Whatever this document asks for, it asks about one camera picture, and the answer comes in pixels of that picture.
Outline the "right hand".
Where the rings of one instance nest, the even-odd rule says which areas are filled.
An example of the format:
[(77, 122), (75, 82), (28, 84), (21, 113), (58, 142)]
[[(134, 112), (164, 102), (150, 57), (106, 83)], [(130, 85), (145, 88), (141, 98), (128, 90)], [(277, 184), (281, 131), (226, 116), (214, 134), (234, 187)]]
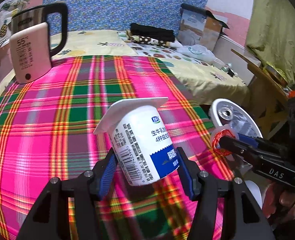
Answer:
[(285, 191), (279, 184), (271, 183), (266, 191), (265, 198), (263, 202), (262, 211), (266, 218), (269, 218), (272, 214), (276, 212), (276, 203), (278, 190), (281, 190), (279, 195), (279, 204), (291, 209), (288, 211), (287, 215), (282, 219), (282, 222), (287, 222), (295, 219), (295, 193)]

